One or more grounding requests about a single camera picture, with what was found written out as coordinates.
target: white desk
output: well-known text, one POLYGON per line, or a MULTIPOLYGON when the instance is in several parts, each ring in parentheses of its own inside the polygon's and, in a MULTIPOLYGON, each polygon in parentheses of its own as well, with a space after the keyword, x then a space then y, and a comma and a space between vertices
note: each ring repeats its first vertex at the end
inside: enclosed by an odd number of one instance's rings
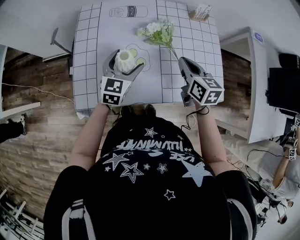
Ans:
MULTIPOLYGON (((3 70, 4 70, 4 61, 5 61, 5 56, 6 56, 6 51, 8 47, 0 45, 0 97, 2 96, 2 75, 3 75, 3 70)), ((33 104, 28 104, 20 107, 15 107, 13 109, 9 109, 7 111, 2 110, 2 101, 1 101, 1 106, 0 106, 0 119, 1 118, 6 118, 8 116, 11 116, 16 113, 20 113, 26 110, 29 110, 31 108, 39 107, 41 106, 40 102, 33 103, 33 104)))
POLYGON ((284 134, 286 117, 279 109, 269 106, 265 92, 268 89, 269 68, 280 68, 278 52, 260 34, 250 27, 235 32, 220 42, 221 48, 247 39, 251 60, 251 106, 247 129, 217 120, 220 127, 247 139, 249 143, 270 139, 284 134))
POLYGON ((146 66, 131 85, 122 104, 182 102, 180 93, 184 79, 173 54, 168 48, 149 45, 136 35, 139 27, 161 18, 171 19, 174 23, 173 46, 178 57, 198 62, 223 86, 223 65, 215 20, 213 17, 205 22, 190 20, 188 12, 196 7, 163 0, 116 0, 83 6, 74 47, 75 109, 83 115, 93 111, 100 101, 103 61, 116 49, 124 48, 136 49, 136 58, 144 58, 146 66), (136 17, 128 17, 127 7, 134 6, 137 6, 136 17), (123 14, 114 15, 115 9, 123 14))

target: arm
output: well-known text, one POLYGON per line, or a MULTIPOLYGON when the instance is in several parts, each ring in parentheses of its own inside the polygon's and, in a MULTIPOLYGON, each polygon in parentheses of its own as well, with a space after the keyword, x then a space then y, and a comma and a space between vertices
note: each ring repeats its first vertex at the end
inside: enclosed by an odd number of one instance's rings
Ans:
POLYGON ((203 159, 211 166, 215 175, 231 170, 221 135, 211 111, 206 115, 197 114, 197 121, 203 159))
MULTIPOLYGON (((285 150, 285 156, 289 156, 289 148, 287 148, 285 150)), ((288 158, 284 157, 280 164, 278 165, 277 167, 277 170, 276 170, 276 173, 275 173, 275 176, 274 176, 274 179, 273 179, 273 186, 274 188, 278 188, 279 185, 281 184, 284 176, 285 176, 285 170, 286 170, 286 167, 289 163, 289 160, 288 158)))
POLYGON ((98 104, 81 130, 72 150, 69 165, 89 170, 95 163, 109 109, 98 104))

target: white box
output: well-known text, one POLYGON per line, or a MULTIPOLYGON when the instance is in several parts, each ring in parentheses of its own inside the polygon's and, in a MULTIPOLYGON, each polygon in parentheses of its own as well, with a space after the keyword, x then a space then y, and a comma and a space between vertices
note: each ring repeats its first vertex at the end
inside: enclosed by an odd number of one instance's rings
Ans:
POLYGON ((216 105, 223 92, 224 88, 210 77, 193 77, 188 89, 189 95, 201 106, 216 105))

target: wooden floor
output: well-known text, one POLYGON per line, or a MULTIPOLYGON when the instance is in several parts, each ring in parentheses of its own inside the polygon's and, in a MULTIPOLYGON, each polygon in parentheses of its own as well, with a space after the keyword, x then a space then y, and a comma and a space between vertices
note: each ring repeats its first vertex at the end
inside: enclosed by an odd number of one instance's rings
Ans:
MULTIPOLYGON (((251 82, 249 63, 225 52, 222 55, 225 102, 216 108, 215 113, 222 117, 228 112, 228 107, 231 107, 237 113, 242 113, 240 116, 244 119, 250 105, 250 97, 246 97, 251 82)), ((26 56, 6 67, 3 82, 30 85, 73 99, 72 79, 68 75, 66 59, 46 64, 39 57, 26 56)), ((86 119, 78 119, 74 104, 67 99, 41 93, 32 88, 3 85, 2 91, 4 109, 41 102, 40 108, 26 112, 27 135, 0 144, 0 187, 7 188, 10 198, 16 203, 25 200, 26 211, 42 219, 55 181, 67 166, 73 144, 86 119)), ((182 104, 170 104, 156 105, 156 110, 159 117, 180 127, 186 124, 186 115, 194 109, 184 108, 182 104)), ((15 121, 19 118, 20 116, 12 117, 15 121)), ((109 115, 103 140, 115 119, 116 116, 109 115)), ((190 117, 191 126, 194 122, 194 118, 190 117)), ((200 151, 197 126, 185 132, 195 149, 200 151)))

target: small box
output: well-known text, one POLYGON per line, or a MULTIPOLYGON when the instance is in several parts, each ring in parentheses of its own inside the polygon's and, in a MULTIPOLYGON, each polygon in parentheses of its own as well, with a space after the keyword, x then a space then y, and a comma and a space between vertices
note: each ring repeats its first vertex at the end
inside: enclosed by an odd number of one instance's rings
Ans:
POLYGON ((188 89, 189 95, 201 106, 216 105, 224 92, 214 78, 193 77, 188 89))
POLYGON ((108 105, 120 106, 127 95, 131 81, 114 77, 102 77, 101 102, 108 105))

